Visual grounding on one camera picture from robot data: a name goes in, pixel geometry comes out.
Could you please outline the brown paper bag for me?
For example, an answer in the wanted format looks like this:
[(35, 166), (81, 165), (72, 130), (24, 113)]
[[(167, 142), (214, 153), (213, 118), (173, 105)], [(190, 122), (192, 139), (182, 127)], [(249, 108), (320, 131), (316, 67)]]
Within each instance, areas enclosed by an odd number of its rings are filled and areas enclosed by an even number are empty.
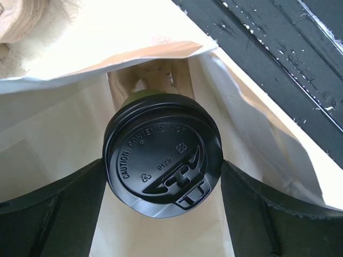
[[(342, 212), (342, 169), (215, 44), (181, 41), (115, 54), (99, 44), (54, 48), (1, 66), (1, 203), (103, 161), (118, 112), (107, 73), (156, 59), (187, 59), (194, 99), (215, 121), (228, 161), (304, 202)], [(119, 200), (106, 176), (89, 256), (235, 256), (221, 176), (196, 208), (145, 216)]]

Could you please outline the green paper coffee cup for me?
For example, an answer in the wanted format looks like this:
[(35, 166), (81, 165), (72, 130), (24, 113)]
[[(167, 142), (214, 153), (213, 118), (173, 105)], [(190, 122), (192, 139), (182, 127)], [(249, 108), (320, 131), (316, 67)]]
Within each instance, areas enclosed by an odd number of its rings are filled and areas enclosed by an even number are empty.
[(139, 90), (137, 92), (133, 92), (129, 94), (128, 98), (121, 105), (121, 108), (143, 97), (147, 97), (151, 95), (158, 95), (158, 94), (163, 94), (163, 92), (154, 90), (154, 89), (144, 89), (144, 90)]

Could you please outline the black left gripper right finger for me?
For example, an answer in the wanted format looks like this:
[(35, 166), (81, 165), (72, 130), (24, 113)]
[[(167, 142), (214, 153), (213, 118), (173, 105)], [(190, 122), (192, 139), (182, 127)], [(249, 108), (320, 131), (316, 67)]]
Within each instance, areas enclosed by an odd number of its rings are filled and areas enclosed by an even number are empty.
[(235, 256), (342, 256), (342, 212), (286, 195), (224, 161), (223, 204)]

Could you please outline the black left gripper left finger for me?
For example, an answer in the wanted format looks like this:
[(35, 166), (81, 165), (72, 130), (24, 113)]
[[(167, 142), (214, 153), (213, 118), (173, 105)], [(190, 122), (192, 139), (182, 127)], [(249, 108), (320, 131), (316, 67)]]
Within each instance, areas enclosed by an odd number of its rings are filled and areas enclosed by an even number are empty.
[(98, 159), (1, 203), (1, 256), (89, 256), (106, 176)]

